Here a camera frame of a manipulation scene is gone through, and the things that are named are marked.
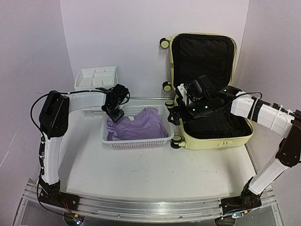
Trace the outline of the white perforated plastic basket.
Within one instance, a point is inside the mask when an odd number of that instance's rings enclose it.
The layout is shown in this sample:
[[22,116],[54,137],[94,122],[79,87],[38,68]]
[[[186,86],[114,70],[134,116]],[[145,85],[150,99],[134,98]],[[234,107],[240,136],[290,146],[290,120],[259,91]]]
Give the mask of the white perforated plastic basket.
[[169,115],[169,111],[165,105],[137,105],[137,106],[130,106],[126,105],[122,107],[124,111],[124,116],[134,116],[141,112],[144,108],[152,107],[157,108],[159,115],[162,116],[163,124],[165,129],[168,132],[168,137],[166,138],[156,138],[156,139],[140,139],[140,140],[119,140],[119,141],[108,141],[107,134],[108,131],[106,129],[106,122],[109,118],[108,115],[104,115],[101,124],[101,141],[104,144],[109,145],[111,149],[118,150],[118,149],[141,149],[141,148],[155,148],[155,147],[162,147],[168,141],[170,141],[174,137],[174,128],[171,123],[168,122],[167,118]]

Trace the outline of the purple cloth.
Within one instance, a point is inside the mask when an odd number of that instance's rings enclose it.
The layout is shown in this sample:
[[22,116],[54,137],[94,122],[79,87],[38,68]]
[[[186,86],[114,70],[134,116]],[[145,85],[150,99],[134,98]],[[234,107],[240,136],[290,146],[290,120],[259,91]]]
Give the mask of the purple cloth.
[[117,122],[107,119],[108,141],[140,140],[168,137],[157,108],[147,107],[134,116],[123,116]]

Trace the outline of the white plastic drawer organizer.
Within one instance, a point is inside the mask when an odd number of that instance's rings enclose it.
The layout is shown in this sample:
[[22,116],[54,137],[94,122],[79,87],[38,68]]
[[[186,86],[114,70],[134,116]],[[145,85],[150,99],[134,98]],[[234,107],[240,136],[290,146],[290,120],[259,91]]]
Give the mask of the white plastic drawer organizer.
[[111,88],[118,83],[117,66],[80,69],[74,83],[75,91]]

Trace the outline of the pale yellow hard suitcase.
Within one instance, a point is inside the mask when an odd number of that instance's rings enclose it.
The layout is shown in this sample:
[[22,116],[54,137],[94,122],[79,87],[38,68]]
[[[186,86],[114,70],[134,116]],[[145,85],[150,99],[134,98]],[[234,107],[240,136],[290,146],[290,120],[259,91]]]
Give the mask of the pale yellow hard suitcase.
[[231,85],[235,71],[237,46],[227,36],[180,33],[162,38],[160,47],[170,50],[171,81],[162,85],[165,92],[174,91],[169,106],[185,105],[177,86],[184,83],[190,103],[199,100],[223,100],[223,108],[213,116],[183,121],[179,134],[171,140],[174,149],[205,150],[244,145],[254,128],[249,119],[230,112],[239,90]]

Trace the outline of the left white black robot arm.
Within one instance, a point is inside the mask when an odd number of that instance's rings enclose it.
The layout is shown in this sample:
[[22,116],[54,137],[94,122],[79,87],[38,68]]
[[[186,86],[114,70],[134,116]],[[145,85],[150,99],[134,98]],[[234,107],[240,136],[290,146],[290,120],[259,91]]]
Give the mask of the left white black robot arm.
[[128,88],[116,84],[114,87],[95,88],[73,92],[50,91],[39,115],[36,127],[41,133],[39,147],[40,175],[38,184],[42,203],[75,210],[79,196],[61,192],[59,152],[63,136],[67,132],[70,113],[91,107],[100,107],[114,122],[124,116],[122,105],[130,99]]

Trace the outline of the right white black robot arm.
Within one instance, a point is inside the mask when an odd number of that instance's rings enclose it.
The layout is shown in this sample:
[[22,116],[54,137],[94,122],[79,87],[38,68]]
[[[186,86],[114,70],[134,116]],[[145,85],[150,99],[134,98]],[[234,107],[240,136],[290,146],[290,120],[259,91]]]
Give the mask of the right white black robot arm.
[[224,111],[250,120],[282,138],[274,157],[245,184],[239,196],[221,199],[222,215],[237,217],[261,206],[261,195],[285,170],[301,162],[301,112],[269,103],[233,86],[221,90],[203,75],[176,89],[175,103],[166,102],[168,121],[176,126]]

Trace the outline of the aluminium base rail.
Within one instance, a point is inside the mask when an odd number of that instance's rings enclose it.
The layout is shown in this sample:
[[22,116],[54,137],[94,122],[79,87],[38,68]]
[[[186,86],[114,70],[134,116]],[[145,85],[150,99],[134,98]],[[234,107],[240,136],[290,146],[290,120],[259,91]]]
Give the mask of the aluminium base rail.
[[[37,182],[29,179],[16,214],[14,226],[22,225],[25,210],[29,207],[29,201],[38,204],[36,197]],[[242,214],[228,213],[222,205],[220,198],[180,200],[180,201],[141,201],[121,200],[112,198],[95,197],[90,195],[77,195],[77,199],[71,200],[72,212],[108,220],[120,220],[129,222],[150,223],[178,223],[196,222],[210,218],[242,217]],[[268,188],[261,196],[262,206],[271,206],[277,213],[277,201],[272,188]]]

